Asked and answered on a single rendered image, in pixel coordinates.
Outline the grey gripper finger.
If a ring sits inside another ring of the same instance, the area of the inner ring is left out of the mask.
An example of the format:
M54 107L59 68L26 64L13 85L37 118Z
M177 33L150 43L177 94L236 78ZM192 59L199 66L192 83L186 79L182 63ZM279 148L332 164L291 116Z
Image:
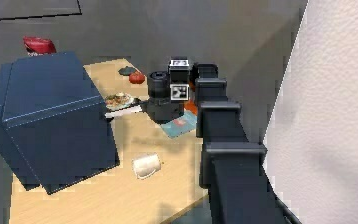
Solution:
M135 98L133 99L131 105L135 106L135 105L147 104L147 103L148 103L148 100L149 100L149 99L143 100L143 99L140 99L140 98L136 98L136 97L135 97Z
M121 110L113 111L113 112L107 112L105 113L105 118L115 118L115 117L121 117L124 115L132 114L132 113L139 113L143 112L142 106L131 106L127 108L123 108Z

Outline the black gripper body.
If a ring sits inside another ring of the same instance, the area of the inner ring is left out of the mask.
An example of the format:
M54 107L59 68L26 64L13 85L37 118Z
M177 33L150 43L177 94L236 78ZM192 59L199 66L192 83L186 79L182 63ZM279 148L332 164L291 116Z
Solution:
M165 124L184 114L184 104L171 101L170 75L155 71L147 76L147 114L157 124Z

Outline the white mug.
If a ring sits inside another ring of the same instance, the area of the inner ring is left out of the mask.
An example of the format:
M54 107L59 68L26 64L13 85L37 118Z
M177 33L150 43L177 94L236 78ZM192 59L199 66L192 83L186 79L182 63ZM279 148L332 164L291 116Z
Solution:
M144 180L161 170L162 163L157 153L141 155L132 160L132 170L137 179Z

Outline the plate with food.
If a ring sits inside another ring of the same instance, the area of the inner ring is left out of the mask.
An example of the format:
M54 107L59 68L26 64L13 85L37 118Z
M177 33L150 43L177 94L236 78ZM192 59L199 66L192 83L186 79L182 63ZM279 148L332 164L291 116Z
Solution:
M109 110L116 111L123 109L134 102L134 98L124 92L118 92L105 98L106 107Z

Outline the red tomato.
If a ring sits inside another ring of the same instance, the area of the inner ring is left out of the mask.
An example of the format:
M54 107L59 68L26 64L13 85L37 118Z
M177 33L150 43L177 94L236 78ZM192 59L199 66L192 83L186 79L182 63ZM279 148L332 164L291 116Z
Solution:
M131 84L142 84L145 81L145 75L136 71L129 75L129 82Z

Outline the teal book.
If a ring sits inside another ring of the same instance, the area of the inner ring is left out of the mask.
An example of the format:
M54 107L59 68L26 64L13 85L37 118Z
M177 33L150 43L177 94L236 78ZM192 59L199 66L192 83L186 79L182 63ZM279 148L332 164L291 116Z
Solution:
M196 128L197 116L191 111L185 111L184 114L168 123L161 124L160 127L169 138L176 138L186 134Z

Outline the orange object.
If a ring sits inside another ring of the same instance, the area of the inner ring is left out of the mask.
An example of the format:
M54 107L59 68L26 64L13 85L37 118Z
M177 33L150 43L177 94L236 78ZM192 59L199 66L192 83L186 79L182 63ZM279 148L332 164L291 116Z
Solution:
M184 103L184 108L190 112L192 112L194 115L197 114L197 106L194 104L192 100L188 100Z

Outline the dark green round lid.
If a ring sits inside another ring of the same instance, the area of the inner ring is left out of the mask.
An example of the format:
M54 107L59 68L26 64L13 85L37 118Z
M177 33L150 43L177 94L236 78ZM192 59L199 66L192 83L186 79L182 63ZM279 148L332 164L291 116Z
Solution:
M122 76L130 76L132 73L136 72L137 69L131 66L125 66L118 70L118 73Z

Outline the dark blue fridge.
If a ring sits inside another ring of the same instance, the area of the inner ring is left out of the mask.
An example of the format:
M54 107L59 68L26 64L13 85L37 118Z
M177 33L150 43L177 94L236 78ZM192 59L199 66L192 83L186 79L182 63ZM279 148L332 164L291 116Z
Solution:
M0 68L0 155L27 190L48 194L119 164L105 101L73 52Z

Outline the light wooden table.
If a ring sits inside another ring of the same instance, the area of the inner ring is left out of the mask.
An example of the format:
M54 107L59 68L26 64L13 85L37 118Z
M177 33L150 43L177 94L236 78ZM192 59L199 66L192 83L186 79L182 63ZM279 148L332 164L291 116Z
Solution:
M121 164L52 195L12 183L9 224L169 224L206 198L199 187L201 140L169 138L144 113L111 122ZM157 153L161 170L137 179L132 160Z

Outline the red bin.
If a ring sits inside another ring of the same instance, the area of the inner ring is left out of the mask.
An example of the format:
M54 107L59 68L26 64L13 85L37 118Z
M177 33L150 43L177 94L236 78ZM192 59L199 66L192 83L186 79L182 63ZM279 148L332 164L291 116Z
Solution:
M25 36L23 38L23 44L29 56L56 53L55 45L50 39Z

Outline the dark framed wall picture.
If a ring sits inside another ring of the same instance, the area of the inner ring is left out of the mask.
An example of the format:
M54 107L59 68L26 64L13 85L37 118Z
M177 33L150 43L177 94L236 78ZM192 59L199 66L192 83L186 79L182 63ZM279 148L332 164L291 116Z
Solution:
M81 14L79 0L0 0L0 21Z

